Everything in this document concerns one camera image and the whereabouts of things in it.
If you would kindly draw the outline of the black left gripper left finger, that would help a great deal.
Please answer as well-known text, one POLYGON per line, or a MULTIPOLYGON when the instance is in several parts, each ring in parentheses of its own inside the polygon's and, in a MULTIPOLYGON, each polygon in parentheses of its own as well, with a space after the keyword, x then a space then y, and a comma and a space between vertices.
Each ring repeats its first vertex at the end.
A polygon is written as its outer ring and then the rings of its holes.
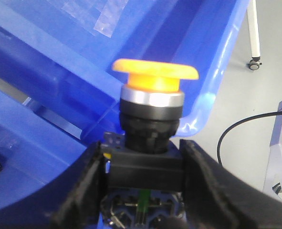
POLYGON ((84 229, 97 224, 100 203, 106 194, 105 159, 101 142, 83 153, 88 160, 76 183, 50 218, 50 229, 84 229))

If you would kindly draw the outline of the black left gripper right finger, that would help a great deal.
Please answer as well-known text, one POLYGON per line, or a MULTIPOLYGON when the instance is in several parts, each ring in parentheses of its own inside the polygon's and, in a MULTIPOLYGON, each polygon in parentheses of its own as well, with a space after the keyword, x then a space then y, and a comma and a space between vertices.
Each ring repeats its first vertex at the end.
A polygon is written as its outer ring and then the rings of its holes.
POLYGON ((282 229, 282 202, 219 165, 195 141, 180 140, 183 199, 193 229, 282 229))

